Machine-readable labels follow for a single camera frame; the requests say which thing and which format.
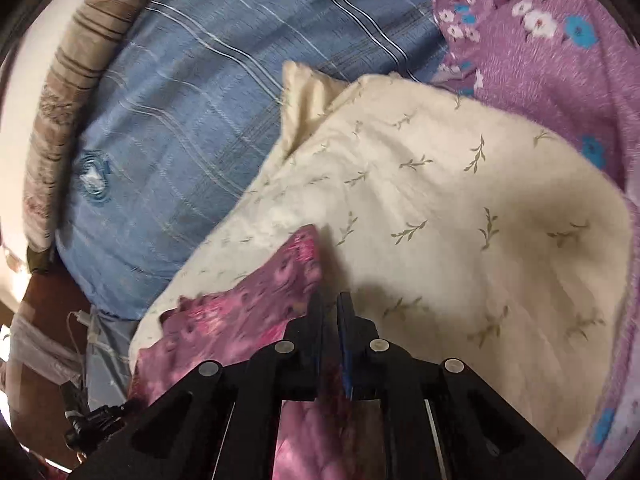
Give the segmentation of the purple pink floral garment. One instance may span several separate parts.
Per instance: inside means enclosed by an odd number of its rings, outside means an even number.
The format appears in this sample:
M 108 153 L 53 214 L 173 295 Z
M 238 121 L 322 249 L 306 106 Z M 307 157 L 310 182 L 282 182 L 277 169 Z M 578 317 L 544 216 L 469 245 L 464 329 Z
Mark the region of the purple pink floral garment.
M 180 297 L 160 316 L 160 340 L 138 353 L 130 398 L 149 405 L 199 362 L 239 363 L 282 339 L 321 280 L 319 233 L 303 226 L 232 289 Z M 346 399 L 336 352 L 324 358 L 321 379 L 317 401 L 283 405 L 274 478 L 383 478 L 378 413 Z

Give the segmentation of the cream leaf-print pillow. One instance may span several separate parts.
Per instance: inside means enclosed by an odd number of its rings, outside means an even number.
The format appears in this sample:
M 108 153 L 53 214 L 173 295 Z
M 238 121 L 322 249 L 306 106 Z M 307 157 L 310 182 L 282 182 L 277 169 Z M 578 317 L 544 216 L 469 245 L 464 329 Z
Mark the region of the cream leaf-print pillow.
M 417 358 L 455 356 L 567 456 L 610 374 L 634 228 L 620 189 L 552 131 L 398 75 L 282 68 L 281 132 L 239 203 L 146 312 L 226 292 L 303 226 L 322 292 Z

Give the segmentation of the blue plaid bed sheet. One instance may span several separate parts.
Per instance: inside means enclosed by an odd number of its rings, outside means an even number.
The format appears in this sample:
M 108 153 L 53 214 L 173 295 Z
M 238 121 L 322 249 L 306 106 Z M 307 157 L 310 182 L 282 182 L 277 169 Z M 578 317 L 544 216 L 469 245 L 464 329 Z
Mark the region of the blue plaid bed sheet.
M 91 306 L 92 408 L 124 402 L 137 322 L 254 180 L 282 66 L 434 74 L 434 0 L 152 0 L 82 125 L 56 249 Z

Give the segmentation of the lilac floral blanket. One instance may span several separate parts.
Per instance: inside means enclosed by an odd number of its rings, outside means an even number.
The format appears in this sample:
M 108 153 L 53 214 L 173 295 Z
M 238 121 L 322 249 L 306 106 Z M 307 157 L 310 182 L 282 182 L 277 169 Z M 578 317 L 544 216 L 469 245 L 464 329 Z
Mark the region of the lilac floral blanket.
M 612 0 L 435 0 L 450 79 L 559 133 L 639 203 L 639 44 Z

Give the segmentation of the brown striped pillow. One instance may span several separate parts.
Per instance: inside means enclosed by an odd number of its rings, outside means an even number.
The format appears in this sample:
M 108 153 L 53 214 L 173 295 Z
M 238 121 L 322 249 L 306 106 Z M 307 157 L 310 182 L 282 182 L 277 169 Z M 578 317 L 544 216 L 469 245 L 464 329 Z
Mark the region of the brown striped pillow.
M 26 158 L 23 229 L 33 252 L 46 252 L 52 246 L 63 174 L 82 110 L 149 1 L 84 0 L 54 52 Z

